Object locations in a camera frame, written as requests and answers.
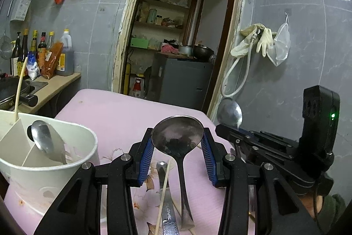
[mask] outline white hose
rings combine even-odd
[[[231,94],[228,94],[226,95],[225,94],[225,83],[228,79],[228,77],[230,76],[232,70],[234,70],[234,68],[236,67],[238,61],[240,60],[240,58],[237,58],[235,60],[235,62],[232,64],[230,70],[228,70],[228,72],[226,73],[225,75],[225,78],[222,80],[222,84],[221,84],[221,95],[224,97],[224,98],[232,98],[234,95],[236,95],[243,87],[244,83],[246,82],[247,80],[247,76],[248,76],[248,72],[249,72],[249,63],[251,61],[251,51],[252,51],[252,47],[253,47],[253,40],[251,41],[251,43],[249,44],[249,49],[248,49],[248,55],[247,55],[247,67],[246,67],[246,73],[244,74],[244,78],[243,78],[243,81],[241,83],[241,85]]]

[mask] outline black cable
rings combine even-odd
[[[314,208],[314,217],[316,220],[316,224],[318,225],[318,228],[320,230],[321,234],[324,234],[323,230],[321,229],[320,223],[319,223],[319,219],[318,219],[318,211],[316,208],[316,196],[318,194],[318,184],[315,185],[315,190],[314,190],[314,194],[313,194],[313,208]]]

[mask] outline orange seasoning bag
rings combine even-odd
[[[64,44],[62,42],[55,42],[52,48],[50,48],[50,52],[45,57],[42,75],[48,80],[54,75],[63,46]]]

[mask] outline wooden countertop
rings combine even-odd
[[[24,104],[18,106],[18,111],[21,113],[34,114],[47,102],[49,102],[56,94],[62,91],[70,83],[81,77],[80,73],[73,73],[70,76],[58,76],[55,75],[50,80],[43,76],[38,77],[34,82],[47,82],[48,85],[40,89],[35,93],[38,96],[38,104],[35,107],[29,107]]]

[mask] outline utensil holder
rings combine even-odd
[[[44,215],[77,169],[86,161],[99,165],[97,137],[90,129],[56,119],[0,111],[0,171],[16,194],[33,210]],[[43,120],[65,143],[66,161],[52,161],[28,138],[27,127]]]

